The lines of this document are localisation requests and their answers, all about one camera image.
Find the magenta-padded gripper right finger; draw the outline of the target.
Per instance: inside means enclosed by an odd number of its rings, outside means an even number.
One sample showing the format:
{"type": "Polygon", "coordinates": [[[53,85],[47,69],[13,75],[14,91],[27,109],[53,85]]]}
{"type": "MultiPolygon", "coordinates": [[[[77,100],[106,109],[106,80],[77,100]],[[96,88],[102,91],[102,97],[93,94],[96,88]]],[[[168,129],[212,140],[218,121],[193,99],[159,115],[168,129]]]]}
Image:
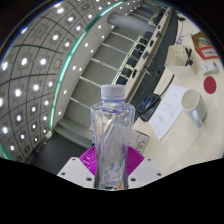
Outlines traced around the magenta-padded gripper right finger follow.
{"type": "Polygon", "coordinates": [[[162,171],[151,158],[145,158],[133,147],[126,157],[128,188],[140,188],[163,177],[162,171]]]}

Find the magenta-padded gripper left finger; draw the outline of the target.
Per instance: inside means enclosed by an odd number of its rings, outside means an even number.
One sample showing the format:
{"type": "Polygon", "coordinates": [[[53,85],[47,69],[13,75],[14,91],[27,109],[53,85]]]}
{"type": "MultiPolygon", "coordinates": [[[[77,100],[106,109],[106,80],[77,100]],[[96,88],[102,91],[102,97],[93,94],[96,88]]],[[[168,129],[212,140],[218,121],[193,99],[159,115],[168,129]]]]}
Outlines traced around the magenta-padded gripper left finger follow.
{"type": "Polygon", "coordinates": [[[84,188],[93,188],[97,172],[95,147],[91,147],[80,157],[71,157],[58,176],[84,188]]]}

